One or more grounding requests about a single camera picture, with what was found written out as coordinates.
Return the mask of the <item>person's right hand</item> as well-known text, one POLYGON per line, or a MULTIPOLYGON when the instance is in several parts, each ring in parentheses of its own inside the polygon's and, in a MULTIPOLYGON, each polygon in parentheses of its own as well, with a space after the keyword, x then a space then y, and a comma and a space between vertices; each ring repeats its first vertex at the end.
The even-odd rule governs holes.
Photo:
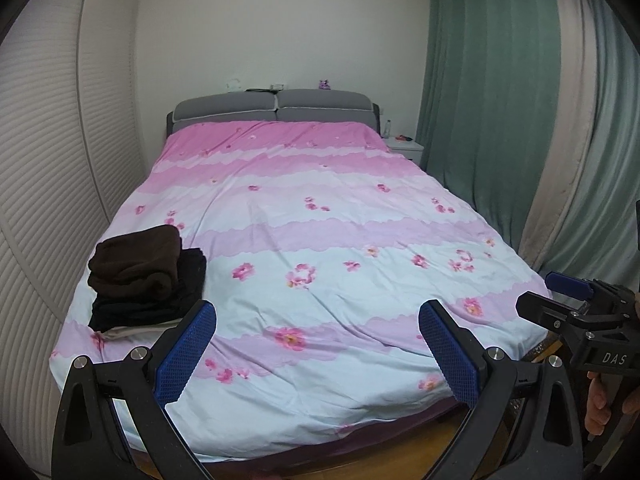
MULTIPOLYGON (((588 372, 587 377, 590 380, 585 427, 588 434, 593 437, 600 436, 605 430, 605 426, 611 418, 611 410, 608 408, 608 390, 601 382, 600 375, 596 372, 588 372)), ((639 390, 631 393, 625 400, 622 412, 625 415, 636 414, 640 408, 639 390)))

